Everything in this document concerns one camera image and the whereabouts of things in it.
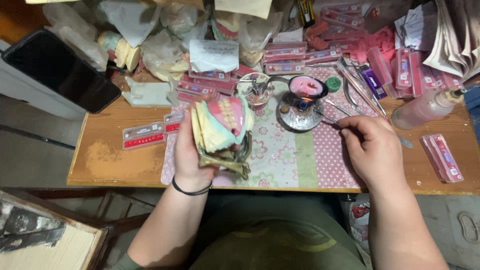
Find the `floral tablecloth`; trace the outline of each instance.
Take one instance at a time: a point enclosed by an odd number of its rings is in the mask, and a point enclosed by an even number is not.
[[[307,68],[306,73],[325,81],[337,76],[334,68]],[[238,174],[220,171],[214,179],[214,186],[249,187],[320,187],[320,188],[360,188],[365,184],[356,176],[348,158],[347,148],[339,130],[328,121],[321,122],[313,130],[296,133],[285,130],[277,121],[276,108],[281,97],[288,91],[284,83],[274,82],[274,96],[263,110],[255,112],[255,125],[252,131],[252,154],[248,163],[252,172],[248,180]],[[350,92],[360,109],[369,115],[373,110],[350,86]],[[327,96],[335,104],[352,114],[354,110],[345,99],[343,87]],[[172,113],[181,112],[187,107],[182,102]],[[345,115],[330,104],[323,102],[324,113],[341,119]],[[168,136],[165,163],[161,181],[170,184],[175,172],[173,147],[176,134]]]

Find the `forearm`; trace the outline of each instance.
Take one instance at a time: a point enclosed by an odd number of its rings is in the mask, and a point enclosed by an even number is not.
[[[185,184],[180,187],[185,191],[201,189]],[[181,265],[195,241],[207,194],[188,196],[169,185],[132,241],[130,258],[144,267]]]
[[[406,183],[371,192],[369,244],[375,269],[448,269]]]

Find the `green cap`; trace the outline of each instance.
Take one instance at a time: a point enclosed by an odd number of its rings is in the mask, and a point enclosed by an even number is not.
[[[327,79],[325,84],[328,87],[328,92],[335,93],[340,89],[340,86],[342,85],[342,82],[337,77],[330,77],[330,78]]]

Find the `purple lighter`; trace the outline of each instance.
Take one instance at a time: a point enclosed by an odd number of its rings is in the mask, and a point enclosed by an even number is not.
[[[386,98],[388,96],[370,67],[366,65],[360,67],[360,74],[377,99]]]

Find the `wooden desk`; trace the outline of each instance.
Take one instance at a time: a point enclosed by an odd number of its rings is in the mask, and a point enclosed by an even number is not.
[[[139,82],[155,82],[148,77]],[[128,91],[123,76],[113,82]],[[404,103],[402,100],[382,99],[381,104],[390,115]],[[135,151],[122,149],[122,130],[162,121],[170,108],[140,108],[130,106],[118,98],[99,114],[87,114],[73,156],[67,178],[69,185],[165,187],[160,181],[166,144],[145,147]],[[416,194],[480,195],[480,150],[467,108],[457,105],[454,111],[439,121],[402,131],[399,135],[413,143],[413,149],[403,148],[403,162],[407,181]],[[423,135],[444,135],[465,180],[444,184],[437,178],[421,144]],[[253,187],[223,187],[232,189],[261,189]],[[358,188],[268,188],[316,192],[360,193]]]

